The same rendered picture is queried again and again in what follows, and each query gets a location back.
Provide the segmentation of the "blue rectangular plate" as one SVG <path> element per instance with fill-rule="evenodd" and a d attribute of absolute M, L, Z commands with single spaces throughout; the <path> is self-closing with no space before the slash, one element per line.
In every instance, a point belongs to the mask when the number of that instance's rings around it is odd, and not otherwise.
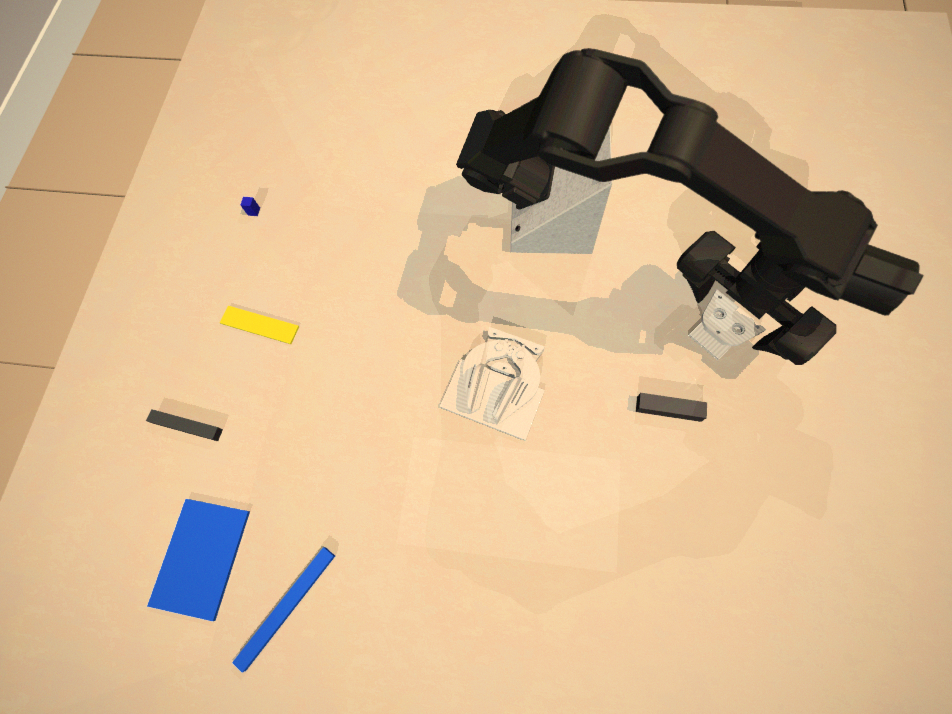
<path fill-rule="evenodd" d="M 185 499 L 147 607 L 216 621 L 249 514 Z"/>

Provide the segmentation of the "yellow flat bar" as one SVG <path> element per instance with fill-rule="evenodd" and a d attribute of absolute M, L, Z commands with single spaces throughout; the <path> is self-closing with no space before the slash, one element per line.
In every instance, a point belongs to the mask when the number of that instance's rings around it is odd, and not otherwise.
<path fill-rule="evenodd" d="M 228 306 L 221 324 L 292 344 L 298 325 Z"/>

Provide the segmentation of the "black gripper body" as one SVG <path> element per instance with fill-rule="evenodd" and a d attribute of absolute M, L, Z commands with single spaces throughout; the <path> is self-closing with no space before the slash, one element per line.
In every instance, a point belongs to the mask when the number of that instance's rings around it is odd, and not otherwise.
<path fill-rule="evenodd" d="M 716 231 L 705 232 L 677 261 L 677 269 L 693 282 L 711 276 L 727 294 L 760 319 L 766 313 L 781 324 L 777 351 L 795 365 L 812 359 L 837 333 L 837 325 L 811 306 L 804 313 L 785 301 L 800 286 L 780 288 L 759 274 L 754 257 L 739 272 L 724 260 L 736 247 Z"/>

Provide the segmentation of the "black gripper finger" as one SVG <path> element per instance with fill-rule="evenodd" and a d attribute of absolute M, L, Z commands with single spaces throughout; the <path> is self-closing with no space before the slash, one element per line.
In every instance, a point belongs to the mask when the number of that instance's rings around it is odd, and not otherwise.
<path fill-rule="evenodd" d="M 727 256 L 724 258 L 724 260 L 728 262 L 730 258 Z M 700 283 L 693 282 L 684 274 L 683 277 L 688 281 L 697 303 L 700 303 L 706 297 L 715 282 L 715 279 L 713 279 L 711 276 L 706 277 Z"/>
<path fill-rule="evenodd" d="M 752 348 L 754 350 L 769 352 L 769 353 L 778 355 L 785 360 L 788 360 L 784 355 L 782 355 L 779 351 L 777 351 L 776 346 L 774 344 L 779 339 L 779 337 L 783 334 L 783 331 L 785 329 L 786 328 L 784 328 L 783 326 L 777 328 L 776 330 L 762 337 Z"/>

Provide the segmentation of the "blue flat bar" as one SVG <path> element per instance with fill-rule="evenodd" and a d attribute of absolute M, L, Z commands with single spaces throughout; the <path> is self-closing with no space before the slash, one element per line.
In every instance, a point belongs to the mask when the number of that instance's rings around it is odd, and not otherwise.
<path fill-rule="evenodd" d="M 334 558 L 335 555 L 326 547 L 321 549 L 232 662 L 242 673 L 247 671 Z"/>

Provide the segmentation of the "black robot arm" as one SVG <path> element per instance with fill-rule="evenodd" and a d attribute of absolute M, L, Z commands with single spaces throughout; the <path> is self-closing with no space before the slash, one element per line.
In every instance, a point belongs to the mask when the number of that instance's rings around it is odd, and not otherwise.
<path fill-rule="evenodd" d="M 663 117 L 647 152 L 595 161 L 627 86 Z M 915 293 L 919 263 L 869 245 L 878 225 L 860 199 L 806 189 L 717 119 L 645 62 L 585 48 L 561 57 L 535 99 L 476 113 L 456 166 L 518 210 L 550 197 L 555 167 L 599 182 L 648 174 L 681 183 L 756 232 L 761 277 L 801 285 L 789 302 L 806 287 L 887 316 Z"/>

